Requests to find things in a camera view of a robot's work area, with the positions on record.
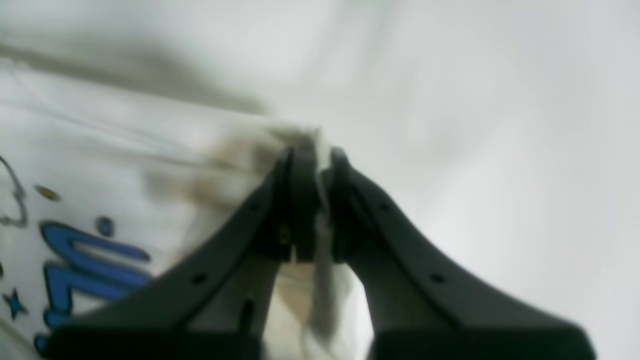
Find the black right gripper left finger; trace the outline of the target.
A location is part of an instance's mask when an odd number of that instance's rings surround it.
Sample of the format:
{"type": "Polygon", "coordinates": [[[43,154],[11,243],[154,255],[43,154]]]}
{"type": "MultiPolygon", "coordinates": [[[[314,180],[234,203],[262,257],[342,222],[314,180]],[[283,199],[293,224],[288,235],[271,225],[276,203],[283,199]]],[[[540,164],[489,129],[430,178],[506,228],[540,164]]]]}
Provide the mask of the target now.
{"type": "Polygon", "coordinates": [[[281,264],[314,259],[316,151],[284,150],[265,181],[187,259],[54,331],[50,360],[260,360],[281,264]]]}

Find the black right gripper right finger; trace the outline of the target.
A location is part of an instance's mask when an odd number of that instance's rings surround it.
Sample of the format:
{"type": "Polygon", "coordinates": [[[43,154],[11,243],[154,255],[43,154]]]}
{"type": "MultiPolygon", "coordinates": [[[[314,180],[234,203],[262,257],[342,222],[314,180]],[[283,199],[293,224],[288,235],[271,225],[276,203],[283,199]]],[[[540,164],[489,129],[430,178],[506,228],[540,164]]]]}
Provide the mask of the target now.
{"type": "Polygon", "coordinates": [[[487,284],[448,258],[393,199],[331,150],[333,255],[363,285],[368,360],[594,360],[582,328],[487,284]]]}

